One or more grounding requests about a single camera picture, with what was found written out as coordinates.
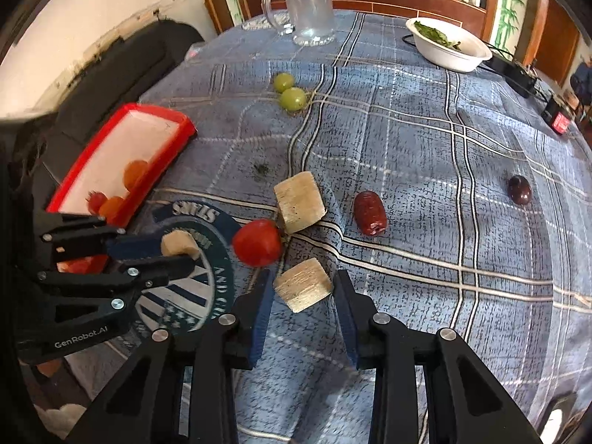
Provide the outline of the red tomato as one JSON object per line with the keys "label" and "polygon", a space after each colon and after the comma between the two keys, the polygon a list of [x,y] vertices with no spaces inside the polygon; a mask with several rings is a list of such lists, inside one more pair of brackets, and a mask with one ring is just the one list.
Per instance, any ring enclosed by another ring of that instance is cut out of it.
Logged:
{"label": "red tomato", "polygon": [[108,197],[100,191],[90,191],[86,198],[86,206],[92,215],[98,215],[100,208],[107,202]]}
{"label": "red tomato", "polygon": [[282,236],[275,222],[256,219],[235,234],[232,247],[240,262],[259,268],[280,259],[283,253]]}
{"label": "red tomato", "polygon": [[67,260],[58,263],[57,268],[61,273],[69,274],[100,274],[104,269],[108,257],[106,255],[92,256],[75,260]]}

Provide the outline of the orange tangerine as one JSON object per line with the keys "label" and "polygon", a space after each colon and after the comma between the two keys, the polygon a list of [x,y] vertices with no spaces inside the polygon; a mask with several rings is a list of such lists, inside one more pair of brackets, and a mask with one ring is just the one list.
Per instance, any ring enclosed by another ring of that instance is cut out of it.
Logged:
{"label": "orange tangerine", "polygon": [[108,223],[112,223],[117,217],[120,211],[121,205],[124,203],[124,199],[121,196],[113,196],[108,198],[99,208],[98,215],[106,220]]}
{"label": "orange tangerine", "polygon": [[136,159],[135,161],[131,161],[124,169],[124,176],[122,177],[122,182],[124,183],[124,187],[131,191],[138,183],[138,181],[142,178],[145,172],[148,169],[148,162],[144,161],[143,159]]}

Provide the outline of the red jujube date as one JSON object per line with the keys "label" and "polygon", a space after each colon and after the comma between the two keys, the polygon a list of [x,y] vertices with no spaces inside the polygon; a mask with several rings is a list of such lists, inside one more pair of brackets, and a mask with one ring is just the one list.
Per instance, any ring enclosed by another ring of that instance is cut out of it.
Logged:
{"label": "red jujube date", "polygon": [[361,191],[354,198],[354,219],[365,236],[377,236],[386,231],[385,208],[376,192]]}

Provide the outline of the black sofa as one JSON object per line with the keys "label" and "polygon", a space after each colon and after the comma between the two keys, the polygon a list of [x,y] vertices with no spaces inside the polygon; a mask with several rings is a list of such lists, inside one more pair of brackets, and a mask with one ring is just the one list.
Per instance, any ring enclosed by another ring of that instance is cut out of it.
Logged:
{"label": "black sofa", "polygon": [[180,65],[193,44],[205,43],[193,26],[158,20],[118,37],[68,85],[55,109],[1,119],[1,134],[18,157],[29,157],[30,189],[45,209],[87,143],[120,106],[136,102]]}

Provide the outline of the dark purple grape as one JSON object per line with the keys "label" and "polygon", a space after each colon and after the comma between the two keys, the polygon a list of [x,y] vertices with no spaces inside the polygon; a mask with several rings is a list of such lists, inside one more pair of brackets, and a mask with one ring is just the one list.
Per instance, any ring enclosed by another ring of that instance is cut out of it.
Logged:
{"label": "dark purple grape", "polygon": [[508,196],[516,205],[528,205],[532,199],[532,188],[527,178],[513,175],[508,181]]}

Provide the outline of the blue plaid tablecloth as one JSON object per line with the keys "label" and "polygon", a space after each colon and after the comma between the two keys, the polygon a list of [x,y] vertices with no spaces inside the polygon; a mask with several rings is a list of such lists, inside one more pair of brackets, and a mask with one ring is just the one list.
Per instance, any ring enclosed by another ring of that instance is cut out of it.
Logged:
{"label": "blue plaid tablecloth", "polygon": [[[576,127],[556,134],[538,102],[492,72],[427,62],[401,19],[339,12],[336,38],[299,47],[273,29],[236,27],[145,92],[179,110],[197,137],[134,223],[136,233],[187,218],[206,260],[192,281],[146,293],[134,329],[71,355],[95,396],[151,331],[196,329],[254,280],[221,236],[218,211],[273,219],[274,186],[310,171],[326,214],[288,240],[281,273],[316,258],[409,328],[454,329],[524,414],[556,398],[591,402],[591,152]],[[288,112],[273,87],[295,78],[306,106]],[[508,196],[523,175],[528,205]],[[374,191],[387,228],[365,236],[354,198]]]}

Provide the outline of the green grape near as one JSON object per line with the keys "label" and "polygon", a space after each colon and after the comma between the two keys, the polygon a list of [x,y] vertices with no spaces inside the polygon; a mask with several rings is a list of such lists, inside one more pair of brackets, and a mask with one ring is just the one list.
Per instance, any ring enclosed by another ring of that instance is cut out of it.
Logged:
{"label": "green grape near", "polygon": [[288,112],[298,112],[307,104],[307,94],[300,87],[290,87],[279,97],[280,106]]}

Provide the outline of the green grape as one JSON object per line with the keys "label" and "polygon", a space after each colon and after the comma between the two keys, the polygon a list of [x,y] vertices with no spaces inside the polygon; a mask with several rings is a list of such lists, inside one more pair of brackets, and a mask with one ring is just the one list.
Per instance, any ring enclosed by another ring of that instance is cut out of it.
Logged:
{"label": "green grape", "polygon": [[307,104],[307,94],[300,87],[290,87],[279,97],[280,106],[288,112],[298,112]]}
{"label": "green grape", "polygon": [[273,87],[277,93],[283,93],[287,89],[293,87],[295,78],[288,72],[277,73],[273,78]]}

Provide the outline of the glass ashtray dish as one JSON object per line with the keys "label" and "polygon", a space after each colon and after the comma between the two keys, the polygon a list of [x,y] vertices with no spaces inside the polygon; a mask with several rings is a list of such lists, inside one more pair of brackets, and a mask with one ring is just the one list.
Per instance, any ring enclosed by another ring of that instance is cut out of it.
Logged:
{"label": "glass ashtray dish", "polygon": [[[273,13],[273,19],[279,25],[279,33],[289,34],[293,31],[293,25],[290,21],[287,11],[276,11]],[[273,25],[269,22],[265,15],[258,15],[242,23],[242,28],[247,31],[255,31],[261,29],[271,29]]]}

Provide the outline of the dark sauce bottle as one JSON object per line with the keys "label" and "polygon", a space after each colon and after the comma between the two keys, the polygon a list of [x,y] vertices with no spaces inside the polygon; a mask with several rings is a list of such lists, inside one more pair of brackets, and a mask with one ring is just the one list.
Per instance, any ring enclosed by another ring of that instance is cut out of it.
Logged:
{"label": "dark sauce bottle", "polygon": [[558,94],[552,94],[549,97],[541,116],[545,123],[559,135],[564,135],[574,120],[572,108]]}

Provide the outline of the black power adapter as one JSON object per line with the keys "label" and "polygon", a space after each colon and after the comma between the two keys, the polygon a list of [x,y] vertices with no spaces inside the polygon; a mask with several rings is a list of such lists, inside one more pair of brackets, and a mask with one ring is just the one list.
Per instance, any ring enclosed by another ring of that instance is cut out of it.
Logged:
{"label": "black power adapter", "polygon": [[513,91],[524,98],[536,95],[536,84],[538,77],[534,71],[527,69],[518,62],[494,54],[484,65],[498,75],[503,76],[505,82],[510,85]]}

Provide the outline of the clear glass pitcher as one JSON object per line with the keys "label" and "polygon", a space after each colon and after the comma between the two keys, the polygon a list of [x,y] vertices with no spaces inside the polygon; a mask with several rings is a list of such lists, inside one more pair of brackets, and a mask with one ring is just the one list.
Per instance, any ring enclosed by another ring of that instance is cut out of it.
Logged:
{"label": "clear glass pitcher", "polygon": [[263,14],[278,34],[290,34],[299,46],[321,46],[335,38],[332,0],[285,0],[288,20],[281,23],[272,0],[261,0]]}

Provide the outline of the white bowl with greens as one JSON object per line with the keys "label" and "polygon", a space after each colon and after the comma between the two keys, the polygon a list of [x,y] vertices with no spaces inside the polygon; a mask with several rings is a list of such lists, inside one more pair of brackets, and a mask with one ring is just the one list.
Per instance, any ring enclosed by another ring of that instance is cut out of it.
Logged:
{"label": "white bowl with greens", "polygon": [[470,73],[493,57],[486,43],[468,30],[427,17],[406,20],[418,52],[431,63],[458,73]]}

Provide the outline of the wooden sideboard cabinet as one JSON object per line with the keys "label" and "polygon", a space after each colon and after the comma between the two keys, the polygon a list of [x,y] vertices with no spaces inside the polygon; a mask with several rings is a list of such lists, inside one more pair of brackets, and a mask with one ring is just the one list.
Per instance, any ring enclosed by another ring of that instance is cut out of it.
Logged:
{"label": "wooden sideboard cabinet", "polygon": [[[246,18],[263,13],[261,0],[238,1]],[[486,38],[491,35],[496,13],[494,10],[491,16],[491,11],[463,0],[333,0],[333,8],[406,18],[437,18]]]}

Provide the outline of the blue jacket on post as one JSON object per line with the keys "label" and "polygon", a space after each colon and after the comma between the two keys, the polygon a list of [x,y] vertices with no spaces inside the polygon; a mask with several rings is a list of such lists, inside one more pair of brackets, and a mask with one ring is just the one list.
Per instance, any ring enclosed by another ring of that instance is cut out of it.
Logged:
{"label": "blue jacket on post", "polygon": [[592,67],[591,61],[582,62],[570,76],[570,86],[583,106],[591,104]]}

